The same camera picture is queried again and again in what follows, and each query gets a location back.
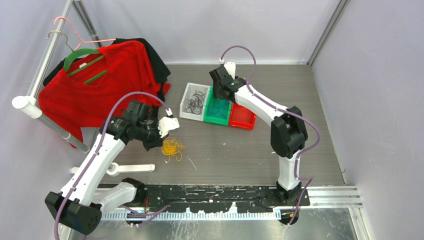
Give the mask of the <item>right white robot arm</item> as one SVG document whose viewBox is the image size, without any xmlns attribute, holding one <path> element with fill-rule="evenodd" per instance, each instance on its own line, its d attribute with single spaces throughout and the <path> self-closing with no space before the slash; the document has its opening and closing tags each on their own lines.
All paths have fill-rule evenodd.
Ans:
<svg viewBox="0 0 424 240">
<path fill-rule="evenodd" d="M 212 96 L 242 106 L 270 127 L 270 145 L 278 156 L 279 176 L 276 195 L 283 205 L 302 198 L 304 190 L 299 177 L 300 154 L 305 148 L 308 133 L 298 107 L 288 108 L 259 93 L 247 80 L 230 73 L 221 64 L 211 70 Z"/>
</svg>

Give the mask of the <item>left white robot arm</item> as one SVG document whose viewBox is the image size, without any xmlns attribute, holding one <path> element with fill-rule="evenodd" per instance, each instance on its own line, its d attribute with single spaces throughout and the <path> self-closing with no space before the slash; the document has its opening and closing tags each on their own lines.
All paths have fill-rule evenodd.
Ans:
<svg viewBox="0 0 424 240">
<path fill-rule="evenodd" d="M 170 108 L 162 119 L 153 118 L 152 107 L 131 100 L 119 115 L 109 115 L 97 135 L 91 151 L 73 177 L 59 192 L 49 192 L 44 200 L 54 218 L 54 238 L 60 239 L 60 226 L 83 236 L 90 235 L 101 217 L 131 203 L 141 206 L 147 197 L 144 183 L 127 177 L 118 185 L 96 194 L 101 179 L 111 169 L 115 158 L 132 140 L 147 143 L 147 149 L 163 146 L 170 131 L 180 127 Z"/>
</svg>

